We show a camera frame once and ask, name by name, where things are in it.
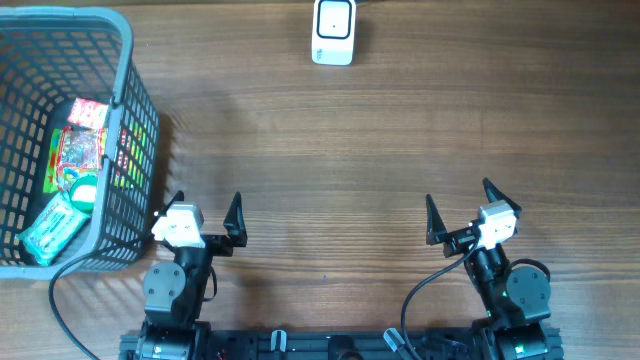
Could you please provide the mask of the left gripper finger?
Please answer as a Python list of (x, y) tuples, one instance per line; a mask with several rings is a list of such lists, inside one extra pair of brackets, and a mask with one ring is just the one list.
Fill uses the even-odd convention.
[(242, 195), (240, 192), (236, 192), (231, 201), (223, 226), (227, 230), (229, 237), (246, 237), (246, 225), (243, 216), (242, 209)]
[(171, 198), (171, 200), (161, 210), (158, 211), (158, 215), (164, 216), (174, 203), (182, 202), (183, 200), (184, 192), (182, 190), (177, 191), (176, 194)]

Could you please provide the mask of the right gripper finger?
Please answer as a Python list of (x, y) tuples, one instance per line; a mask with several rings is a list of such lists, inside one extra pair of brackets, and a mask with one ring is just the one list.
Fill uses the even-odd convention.
[(522, 208), (511, 198), (501, 192), (488, 178), (482, 180), (484, 191), (490, 203), (505, 201), (515, 213), (521, 213)]
[(434, 246), (444, 241), (447, 230), (431, 194), (426, 195), (426, 210), (426, 243), (430, 246)]

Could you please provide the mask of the green lid seasoning jar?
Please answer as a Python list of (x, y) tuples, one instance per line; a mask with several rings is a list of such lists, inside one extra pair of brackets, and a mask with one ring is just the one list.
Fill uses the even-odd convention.
[(90, 214), (95, 206), (98, 177), (89, 175), (74, 182), (69, 192), (71, 204), (79, 211)]

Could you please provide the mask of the green Haribo gummy bag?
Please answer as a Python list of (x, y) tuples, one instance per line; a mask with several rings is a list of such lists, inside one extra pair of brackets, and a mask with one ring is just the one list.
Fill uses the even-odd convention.
[(44, 185), (45, 194), (70, 191), (85, 176), (97, 176), (102, 169), (108, 129), (54, 129), (49, 146)]

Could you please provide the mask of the teal tissue pack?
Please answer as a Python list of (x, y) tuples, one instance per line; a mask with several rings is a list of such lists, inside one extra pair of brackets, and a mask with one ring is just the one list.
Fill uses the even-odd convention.
[(38, 265), (48, 266), (89, 219), (71, 203), (67, 192), (58, 192), (17, 238)]

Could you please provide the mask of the red white snack packet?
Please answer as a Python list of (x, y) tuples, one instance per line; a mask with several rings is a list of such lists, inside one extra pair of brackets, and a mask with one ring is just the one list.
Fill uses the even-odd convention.
[(89, 99), (76, 98), (67, 117), (73, 125), (88, 129), (104, 127), (109, 112), (109, 105)]

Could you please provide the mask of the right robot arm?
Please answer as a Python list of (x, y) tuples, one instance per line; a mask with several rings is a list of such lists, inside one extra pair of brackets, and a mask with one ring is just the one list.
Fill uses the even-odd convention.
[(551, 316), (551, 274), (539, 261), (511, 261), (503, 244), (518, 232), (522, 208), (489, 179), (488, 203), (464, 228), (449, 231), (433, 196), (426, 196), (426, 243), (442, 245), (449, 258), (459, 255), (487, 317), (471, 326), (471, 347), (478, 359), (550, 359), (561, 352), (543, 321)]

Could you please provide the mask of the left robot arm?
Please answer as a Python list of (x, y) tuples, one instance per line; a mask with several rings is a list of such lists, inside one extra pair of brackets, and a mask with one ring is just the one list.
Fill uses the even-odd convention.
[(200, 207), (186, 202), (183, 192), (157, 213), (151, 234), (173, 254), (173, 260), (152, 266), (145, 275), (145, 319), (139, 334), (121, 345), (122, 359), (206, 357), (211, 325), (199, 316), (203, 304), (213, 300), (206, 295), (207, 284), (217, 282), (212, 261), (232, 256), (248, 241), (241, 194), (232, 198), (223, 221), (224, 234), (202, 233), (203, 222)]

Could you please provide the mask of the white barcode scanner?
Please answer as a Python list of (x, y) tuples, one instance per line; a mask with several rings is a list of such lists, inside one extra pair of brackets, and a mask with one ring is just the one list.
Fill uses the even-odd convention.
[(313, 10), (313, 62), (330, 66), (350, 65), (354, 57), (355, 1), (315, 0)]

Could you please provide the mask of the grey plastic mesh basket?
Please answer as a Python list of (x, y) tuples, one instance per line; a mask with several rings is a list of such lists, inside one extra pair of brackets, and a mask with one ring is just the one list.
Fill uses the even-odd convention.
[[(98, 7), (1, 10), (1, 277), (49, 280), (69, 261), (109, 272), (148, 243), (159, 117), (132, 59), (134, 37), (119, 13)], [(77, 98), (108, 105), (106, 151), (90, 219), (49, 266), (18, 236), (49, 203), (45, 172), (53, 132)]]

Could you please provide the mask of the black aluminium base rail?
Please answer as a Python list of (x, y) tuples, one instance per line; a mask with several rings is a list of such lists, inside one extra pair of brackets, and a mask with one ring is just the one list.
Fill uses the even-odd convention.
[[(423, 359), (540, 359), (565, 357), (556, 328), (476, 334), (468, 328), (434, 328), (408, 335)], [(203, 342), (184, 335), (124, 335), (121, 359), (409, 359), (394, 328), (356, 332), (214, 331)]]

